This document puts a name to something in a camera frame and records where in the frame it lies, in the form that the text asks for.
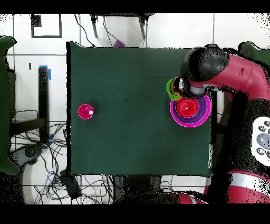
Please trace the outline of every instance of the red cup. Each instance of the red cup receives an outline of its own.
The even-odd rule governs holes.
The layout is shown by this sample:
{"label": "red cup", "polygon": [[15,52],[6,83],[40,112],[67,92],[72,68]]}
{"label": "red cup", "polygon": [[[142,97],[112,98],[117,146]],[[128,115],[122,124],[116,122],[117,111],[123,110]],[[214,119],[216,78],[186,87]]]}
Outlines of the red cup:
{"label": "red cup", "polygon": [[78,115],[80,118],[87,120],[90,119],[94,114],[94,108],[89,104],[82,104],[78,108]]}
{"label": "red cup", "polygon": [[195,99],[185,99],[182,97],[177,102],[176,110],[181,117],[192,117],[198,112],[199,103]]}

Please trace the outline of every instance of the magenta cup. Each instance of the magenta cup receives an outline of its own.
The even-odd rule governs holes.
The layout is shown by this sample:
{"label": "magenta cup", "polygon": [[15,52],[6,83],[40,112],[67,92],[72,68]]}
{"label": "magenta cup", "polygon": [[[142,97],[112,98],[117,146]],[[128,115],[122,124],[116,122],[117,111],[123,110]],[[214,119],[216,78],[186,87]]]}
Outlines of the magenta cup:
{"label": "magenta cup", "polygon": [[89,104],[82,104],[78,108],[78,114],[80,118],[87,120],[93,116],[94,108],[90,106]]}

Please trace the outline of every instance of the white tile floor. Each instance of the white tile floor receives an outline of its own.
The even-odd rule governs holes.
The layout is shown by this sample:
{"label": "white tile floor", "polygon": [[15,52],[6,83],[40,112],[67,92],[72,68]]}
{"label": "white tile floor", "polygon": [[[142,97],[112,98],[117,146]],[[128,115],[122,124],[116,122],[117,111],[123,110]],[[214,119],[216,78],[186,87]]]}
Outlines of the white tile floor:
{"label": "white tile floor", "polygon": [[[57,14],[41,14],[42,27],[34,28],[35,35],[58,35],[59,16]],[[89,14],[77,14],[78,21],[85,28],[88,39],[96,46],[110,46],[107,33],[103,27],[102,17],[97,21],[98,38],[94,37],[91,18]],[[16,81],[16,110],[38,110],[37,100],[37,68],[47,65],[51,69],[52,79],[49,81],[50,90],[50,125],[64,124],[66,121],[66,41],[75,41],[83,46],[91,44],[85,37],[85,32],[77,25],[74,14],[62,14],[62,38],[31,38],[30,15],[0,15],[0,35],[13,36],[17,43],[8,50],[7,60],[9,67],[15,69]],[[204,46],[208,43],[217,43],[221,48],[237,48],[243,41],[253,41],[261,48],[270,45],[270,31],[266,14],[155,14],[148,22],[149,48],[190,48]],[[107,29],[121,40],[126,46],[142,47],[143,39],[137,18],[107,17]],[[218,94],[218,113],[223,111],[223,94]],[[35,118],[35,112],[17,113],[17,120]],[[12,149],[29,143],[18,138],[12,139]],[[64,140],[62,132],[56,135]],[[61,148],[62,155],[57,156],[60,170],[66,166],[66,148]],[[52,156],[48,150],[43,150],[42,156],[49,171],[52,170]],[[33,204],[37,192],[35,187],[42,191],[46,185],[47,171],[45,163],[40,157],[33,166],[27,166],[24,172],[23,184],[25,202]],[[105,188],[100,187],[99,175],[79,177],[79,184],[86,195],[105,194]],[[203,192],[206,179],[201,176],[163,176],[162,181],[172,184],[174,190],[195,190]],[[167,188],[168,182],[162,185]],[[93,197],[101,202],[100,197]],[[59,200],[46,200],[46,203],[60,203]],[[108,202],[108,194],[102,198]],[[63,199],[63,203],[70,204],[70,199]],[[95,203],[93,200],[82,197],[78,199],[81,204]]]}

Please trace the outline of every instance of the control panel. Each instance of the control panel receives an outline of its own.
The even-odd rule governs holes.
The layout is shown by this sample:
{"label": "control panel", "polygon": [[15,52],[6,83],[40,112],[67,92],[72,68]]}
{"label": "control panel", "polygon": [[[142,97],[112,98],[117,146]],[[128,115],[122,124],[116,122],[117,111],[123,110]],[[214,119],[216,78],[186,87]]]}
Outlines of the control panel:
{"label": "control panel", "polygon": [[252,155],[265,166],[270,166],[270,118],[258,117],[253,122]]}

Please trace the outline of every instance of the black chair leg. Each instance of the black chair leg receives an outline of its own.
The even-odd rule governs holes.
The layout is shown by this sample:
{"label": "black chair leg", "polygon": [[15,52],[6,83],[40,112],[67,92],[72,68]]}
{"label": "black chair leg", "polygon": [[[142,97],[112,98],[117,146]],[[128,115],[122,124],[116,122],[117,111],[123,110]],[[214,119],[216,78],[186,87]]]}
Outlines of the black chair leg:
{"label": "black chair leg", "polygon": [[97,27],[95,26],[96,18],[95,18],[94,14],[90,14],[90,16],[91,16],[91,21],[92,21],[92,25],[93,25],[94,35],[95,35],[95,38],[97,38],[98,33],[97,33]]}
{"label": "black chair leg", "polygon": [[140,23],[140,28],[141,28],[141,34],[142,34],[142,38],[145,39],[146,38],[146,34],[144,32],[144,23],[145,23],[145,20],[141,17],[139,17],[139,23]]}

